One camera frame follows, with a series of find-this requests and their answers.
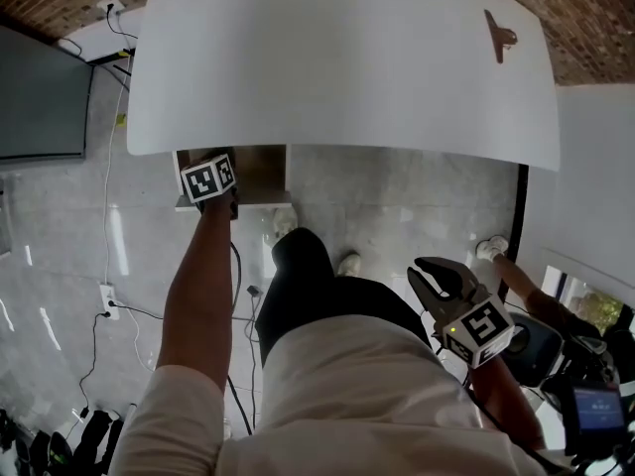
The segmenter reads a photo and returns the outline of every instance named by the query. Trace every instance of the wall outlet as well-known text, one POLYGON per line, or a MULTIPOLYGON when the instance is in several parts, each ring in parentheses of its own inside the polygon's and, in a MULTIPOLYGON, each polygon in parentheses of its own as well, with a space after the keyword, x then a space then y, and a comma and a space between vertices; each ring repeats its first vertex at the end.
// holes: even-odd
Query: wall outlet
POLYGON ((115 298, 115 289, 110 284, 99 284, 99 291, 101 292, 101 302, 103 303, 103 309, 106 312, 110 312, 110 319, 116 321, 119 319, 119 308, 116 306, 110 306, 108 303, 110 301, 114 301, 117 303, 117 299, 115 298))
POLYGON ((108 12, 108 6, 110 4, 112 4, 110 14, 116 14, 126 8, 126 6, 121 3, 121 0, 101 0, 97 3, 97 7, 99 7, 99 9, 101 9, 105 14, 108 12))

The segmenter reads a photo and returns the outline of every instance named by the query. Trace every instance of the white shoe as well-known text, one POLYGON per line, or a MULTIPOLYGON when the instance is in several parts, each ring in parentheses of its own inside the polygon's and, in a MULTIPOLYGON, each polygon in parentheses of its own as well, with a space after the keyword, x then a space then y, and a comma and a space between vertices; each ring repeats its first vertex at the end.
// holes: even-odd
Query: white shoe
POLYGON ((278 208, 274 213, 275 243, 278 243, 294 229, 298 229, 298 213, 292 206, 290 208, 278 208))
POLYGON ((499 254, 505 254, 509 248, 509 242, 503 236, 493 236, 489 240, 483 240, 476 245, 476 257, 478 259, 486 259, 494 261, 499 254))
POLYGON ((359 277, 361 270, 361 256, 356 252, 351 252, 341 260, 337 267, 338 277, 359 277))

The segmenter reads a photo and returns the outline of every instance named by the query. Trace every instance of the gray concrete floor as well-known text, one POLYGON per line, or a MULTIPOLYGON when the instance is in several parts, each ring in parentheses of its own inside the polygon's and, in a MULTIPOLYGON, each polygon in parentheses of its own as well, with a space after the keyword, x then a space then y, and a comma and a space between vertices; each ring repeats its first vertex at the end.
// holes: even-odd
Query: gray concrete floor
MULTIPOLYGON (((93 319, 101 311, 104 279, 103 183, 108 138, 119 86, 95 72, 87 126, 86 160, 3 174, 7 182, 13 252, 0 261, 0 408, 35 431, 66 435, 85 400, 78 381, 92 363, 93 319)), ((124 94, 122 108, 127 106, 124 94)), ((423 255, 444 256, 471 266, 494 291, 498 281, 476 262, 475 244, 493 234, 509 236, 517 165, 419 151, 358 147, 294 147, 291 184, 303 225, 322 238, 333 260, 350 249, 362 256, 362 276, 380 281, 421 311, 406 269, 423 255)), ((176 213, 177 186, 168 154, 133 157, 126 129, 117 128, 112 150, 106 225, 108 280, 118 298, 157 314, 197 222, 176 213)), ((251 350, 243 330, 251 315, 244 288, 263 290, 273 269, 271 212, 243 209, 232 238, 243 259, 243 292, 234 319, 230 375, 251 416, 251 350)), ((139 354, 156 364, 161 323, 135 315, 139 354)), ((426 325, 430 320, 424 316, 426 325)), ((91 407, 125 413, 138 402, 151 373, 137 359, 136 326, 100 318, 97 363, 85 382, 91 407)), ((258 367, 260 358, 256 348, 258 367)), ((456 375, 456 361, 444 363, 456 375)), ((256 372, 260 405, 262 373, 256 372)), ((241 416, 226 394, 226 417, 244 435, 241 416)), ((82 424, 70 438, 78 442, 82 424)))

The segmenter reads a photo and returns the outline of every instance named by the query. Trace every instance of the small screen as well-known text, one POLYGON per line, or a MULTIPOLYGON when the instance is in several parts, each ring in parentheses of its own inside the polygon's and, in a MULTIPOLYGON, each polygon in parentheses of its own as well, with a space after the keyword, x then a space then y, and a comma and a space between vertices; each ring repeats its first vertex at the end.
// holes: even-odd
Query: small screen
POLYGON ((621 428, 624 415, 617 391, 574 388, 579 427, 582 430, 621 428))

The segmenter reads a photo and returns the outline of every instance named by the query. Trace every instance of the brown clip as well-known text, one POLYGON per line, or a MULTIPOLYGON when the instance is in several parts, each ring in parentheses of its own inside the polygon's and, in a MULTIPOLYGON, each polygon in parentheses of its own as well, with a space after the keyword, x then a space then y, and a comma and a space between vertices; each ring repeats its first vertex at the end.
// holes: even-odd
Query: brown clip
POLYGON ((496 25, 492 13, 485 10, 485 18, 487 18, 487 25, 489 25, 489 32, 492 35, 492 42, 494 43, 494 51, 496 52, 496 60, 499 63, 503 62, 503 49, 510 49, 512 46, 518 44, 518 36, 513 30, 508 28, 500 28, 496 25))

